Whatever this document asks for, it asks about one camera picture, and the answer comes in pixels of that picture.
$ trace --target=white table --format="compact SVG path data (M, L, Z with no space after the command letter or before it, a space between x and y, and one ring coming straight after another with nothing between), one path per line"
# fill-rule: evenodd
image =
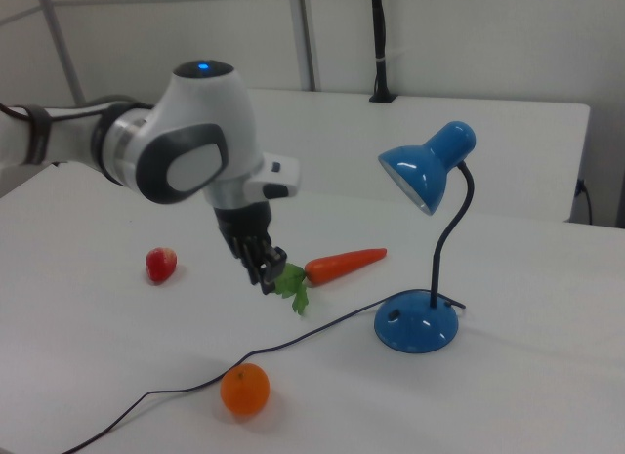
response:
M452 120L467 122L477 145L467 158L476 180L473 211L562 222L569 218L590 109L583 104L250 90L264 150L302 160L303 188L403 200L377 169L383 151L423 144ZM465 193L453 170L440 208Z
M428 287L451 213L303 192L272 203L289 259L364 247L389 256L310 290L299 318L263 296L201 195L150 204L88 168L49 168L0 200L0 447L58 453L153 389L211 379L405 288ZM176 274L146 282L152 247ZM620 452L625 445L622 230L470 212L445 250L440 291L468 305L456 339L408 355L369 311L257 356L271 398L235 421L218 387L146 403L86 453Z

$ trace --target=black power cord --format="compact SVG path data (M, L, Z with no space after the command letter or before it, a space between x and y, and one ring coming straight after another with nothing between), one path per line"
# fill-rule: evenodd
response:
M95 100L92 100L92 101L89 101L87 103L78 105L76 107L51 107L51 108L57 108L57 109L65 109L65 108L68 108L68 109L79 109L79 108L86 108L86 107L93 106L93 105L101 105L101 104L115 103L115 102L121 102L121 101L135 103L137 100L135 100L134 98L131 98L129 96L124 96L124 95L112 95L112 96L104 96L104 97L101 97L101 98L97 98ZM91 117L93 115L102 115L105 110L106 109L104 108L104 109L80 112L80 113L77 113L77 114L58 115L56 117L52 117L51 119L52 119L53 122L61 122L61 121L64 121L64 120L80 119L82 117ZM16 110L12 110L11 108L5 106L2 103L0 103L0 112L8 115L9 117L13 117L14 119L22 120L24 122L31 122L32 121L30 115L22 114L20 112L17 112Z
M591 225L593 223L593 205L590 202L590 193L588 193L588 188L586 188L584 180L578 179L577 186L575 186L575 198L582 193L586 196L586 203L588 204L588 224Z
M410 290L410 291L429 291L429 290ZM343 315L342 317L339 317L331 322L328 322L327 324L322 325L321 327L317 327L316 329L307 332L304 335L301 335L300 337L290 340L284 344L280 344L277 345L275 347L268 347L266 349L259 349L259 350L254 350L254 351L250 351L249 353L247 353L246 355L244 355L242 358L240 358L237 362L234 363L233 366L231 366L229 368L229 370L231 368L233 368L234 366L238 366L239 364L243 363L245 360L247 360L248 358L254 356L255 354L262 354L262 353L269 353L271 351L278 351L278 350L282 350L282 349L286 349L287 347L291 347L292 345L295 345L299 342L302 342L303 340L307 339L308 337L311 337L315 334L318 334L319 332L322 332L326 329L329 329L330 327L339 324L341 322L343 322L344 320L349 319L350 317L354 317L355 315L363 312L364 310L369 310L371 308L374 308L378 305L381 305L382 303L386 302L387 300L390 300L392 298L394 298L395 296L399 295L399 294L403 294L404 292L400 292L400 293L396 293L392 296L389 296L383 300L380 301L376 301L375 303L372 303L370 305L367 306L363 306L362 308L359 308L357 310L353 310L352 312L349 312L345 315ZM444 300L446 300L449 304L451 304L452 306L458 306L460 308L464 308L465 306L457 303L449 298L447 298L444 295L438 294L441 298L443 298ZM157 395L157 394L164 394L164 393L170 393L170 394L179 394L179 393L188 393L188 392L196 392L196 391L200 391L202 389L208 388L209 386L212 386L215 383L218 383L219 381L222 380L222 378L224 378L224 376L226 375L226 373L229 371L224 371L222 374L220 374L219 376L214 377L213 379L211 379L210 381L207 381L205 383L202 383L198 386L193 386L192 388L187 388L187 389L175 389L175 390L167 390L167 391L149 391L144 393L141 397L139 397L139 399L137 399L137 401L135 403L133 403L130 407L128 407L128 409L126 409L126 411L124 413L122 413L119 417L117 417L117 419L111 423L110 425L108 425L106 428L104 428L101 432L99 432L98 434L96 434L95 436L87 439L86 441L82 442L81 444L78 444L75 447L72 447L71 449L64 451L62 454L73 454L75 452L78 452L79 450L83 449L84 447L87 447L89 444L97 441L98 439L100 439L101 437L103 437L105 434L109 433L111 430L113 430L118 424L119 422L121 422L126 416L128 416L128 414L130 412L132 412L135 407L137 407L137 405L139 405L146 397L149 397L150 395Z

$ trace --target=toy orange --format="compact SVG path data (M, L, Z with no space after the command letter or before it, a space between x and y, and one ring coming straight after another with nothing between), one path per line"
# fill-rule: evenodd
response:
M220 395L234 415L254 415L267 403L270 380L256 364L239 364L224 375Z

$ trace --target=toy carrot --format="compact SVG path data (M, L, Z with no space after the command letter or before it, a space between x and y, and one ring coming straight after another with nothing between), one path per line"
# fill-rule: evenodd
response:
M373 264L386 255L387 250L384 248L363 249L314 259L308 262L304 268L286 264L284 272L275 281L274 293L282 295L282 298L290 298L295 295L293 311L302 315L304 308L309 303L305 279L308 279L308 282L313 286L322 285Z

